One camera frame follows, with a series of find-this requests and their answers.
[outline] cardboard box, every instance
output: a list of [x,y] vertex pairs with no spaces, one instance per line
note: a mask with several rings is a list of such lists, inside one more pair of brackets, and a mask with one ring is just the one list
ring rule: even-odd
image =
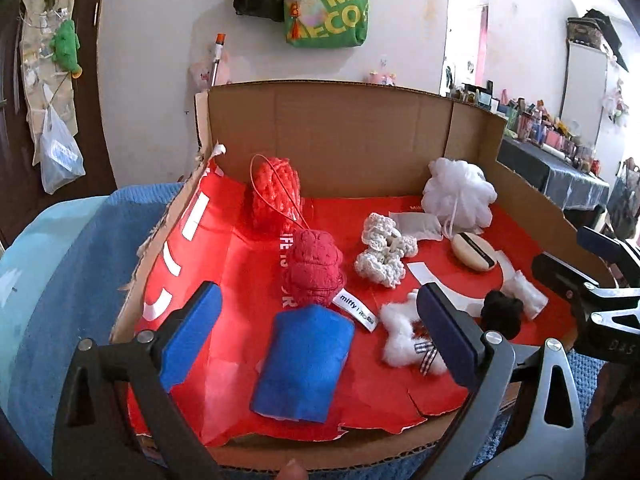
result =
[[[504,120],[481,108],[426,92],[343,82],[271,81],[213,88],[195,98],[202,148],[197,166],[161,222],[140,247],[140,262],[111,334],[133,338],[142,315],[146,279],[162,245],[196,189],[216,142],[226,155],[216,160],[226,174],[246,182],[255,153],[290,158],[302,192],[313,197],[420,195],[428,164],[446,156],[482,168],[498,204],[545,250],[615,286],[599,258],[576,244],[562,212],[513,171],[496,161]],[[567,334],[565,346],[575,334]],[[517,387],[504,399],[513,402]],[[370,465],[424,449],[438,440],[454,413],[389,435],[349,431],[333,442],[308,444],[248,436],[211,449],[222,465],[277,470],[295,457],[310,470]]]

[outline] black fluffy ball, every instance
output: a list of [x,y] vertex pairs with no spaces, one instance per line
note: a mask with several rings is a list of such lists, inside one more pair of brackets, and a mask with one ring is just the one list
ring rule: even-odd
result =
[[520,316],[524,305],[516,298],[508,298],[499,290],[491,290],[484,298],[482,326],[484,330],[495,330],[505,338],[513,339],[520,333]]

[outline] table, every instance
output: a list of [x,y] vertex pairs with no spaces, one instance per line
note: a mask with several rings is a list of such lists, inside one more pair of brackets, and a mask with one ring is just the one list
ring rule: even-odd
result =
[[498,162],[515,171],[562,210],[591,211],[607,205],[609,184],[575,170],[530,142],[504,137]]

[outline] white fabric tag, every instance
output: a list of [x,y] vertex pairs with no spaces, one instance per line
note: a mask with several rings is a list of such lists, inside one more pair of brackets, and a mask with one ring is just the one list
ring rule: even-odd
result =
[[338,295],[334,298],[334,305],[339,306],[345,312],[351,314],[357,321],[362,323],[364,328],[369,330],[369,332],[373,332],[378,326],[378,318],[376,315],[367,308],[367,305],[345,289],[338,292]]

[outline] red surface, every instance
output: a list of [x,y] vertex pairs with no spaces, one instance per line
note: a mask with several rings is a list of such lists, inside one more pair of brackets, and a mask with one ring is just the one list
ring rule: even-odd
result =
[[[192,241],[182,236],[191,207],[203,192],[207,209]],[[346,289],[374,313],[389,301],[405,301],[419,286],[410,272],[395,290],[361,279],[353,262],[365,249],[360,241],[364,219],[371,213],[388,214],[420,210],[419,197],[373,199],[306,200],[304,216],[312,229],[330,232],[344,253]],[[500,208],[494,206],[494,221],[484,233],[496,250],[503,250],[516,270],[532,280],[530,265],[540,248]],[[162,254],[149,276],[145,301],[153,303],[162,288],[173,295],[167,311],[153,322],[142,319],[137,330],[158,327],[170,311],[181,308],[203,280],[222,288],[222,314],[184,384],[172,396],[203,444],[221,446],[244,434],[263,434],[293,440],[332,440],[342,428],[382,428],[400,433],[423,422],[425,416],[440,415],[462,405],[466,390],[451,376],[423,377],[417,367],[390,368],[382,363],[386,330],[374,333],[356,324],[356,335],[338,382],[329,419],[325,424],[283,422],[249,410],[260,365],[268,350],[271,320],[290,298],[282,288],[282,266],[290,238],[261,235],[252,228],[251,193],[244,185],[214,171],[207,171],[191,205],[167,238],[174,260],[182,266],[172,276]],[[444,285],[461,294],[482,298],[502,284],[499,267],[478,274],[462,267],[448,240],[420,241],[419,252],[408,261],[425,262]],[[563,336],[573,325],[568,305],[534,281],[549,304],[534,322],[524,321],[513,342],[540,344],[547,337]],[[135,402],[130,412],[136,430],[145,431]]]

